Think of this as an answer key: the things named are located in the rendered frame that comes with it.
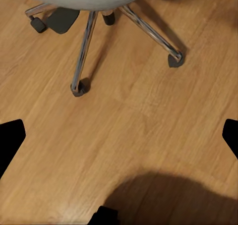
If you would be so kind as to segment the swivel chair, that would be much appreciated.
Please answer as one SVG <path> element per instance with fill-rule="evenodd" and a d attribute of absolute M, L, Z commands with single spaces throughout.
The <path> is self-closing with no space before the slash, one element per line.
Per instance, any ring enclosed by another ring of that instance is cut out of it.
<path fill-rule="evenodd" d="M 31 19 L 30 24 L 41 33 L 46 25 L 43 21 L 33 15 L 57 8 L 47 19 L 47 25 L 58 34 L 66 33 L 78 18 L 80 11 L 90 11 L 77 66 L 70 89 L 75 97 L 83 96 L 86 89 L 80 77 L 85 64 L 92 34 L 96 24 L 99 11 L 101 12 L 106 25 L 115 23 L 114 9 L 118 8 L 146 34 L 155 40 L 168 53 L 169 67 L 178 68 L 182 66 L 182 54 L 176 50 L 168 41 L 166 41 L 156 30 L 145 22 L 136 12 L 127 4 L 135 0 L 40 0 L 44 3 L 25 11 L 25 14 Z"/>

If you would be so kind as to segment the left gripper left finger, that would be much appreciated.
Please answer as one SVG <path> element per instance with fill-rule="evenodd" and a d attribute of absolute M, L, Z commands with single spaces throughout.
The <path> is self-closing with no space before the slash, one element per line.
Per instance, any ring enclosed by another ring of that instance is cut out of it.
<path fill-rule="evenodd" d="M 25 138 L 22 119 L 0 124 L 0 178 Z"/>

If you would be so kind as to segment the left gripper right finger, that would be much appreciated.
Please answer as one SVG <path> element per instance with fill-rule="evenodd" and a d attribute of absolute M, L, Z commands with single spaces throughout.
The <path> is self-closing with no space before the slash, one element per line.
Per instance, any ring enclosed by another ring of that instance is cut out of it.
<path fill-rule="evenodd" d="M 222 136 L 238 159 L 238 121 L 227 119 Z"/>

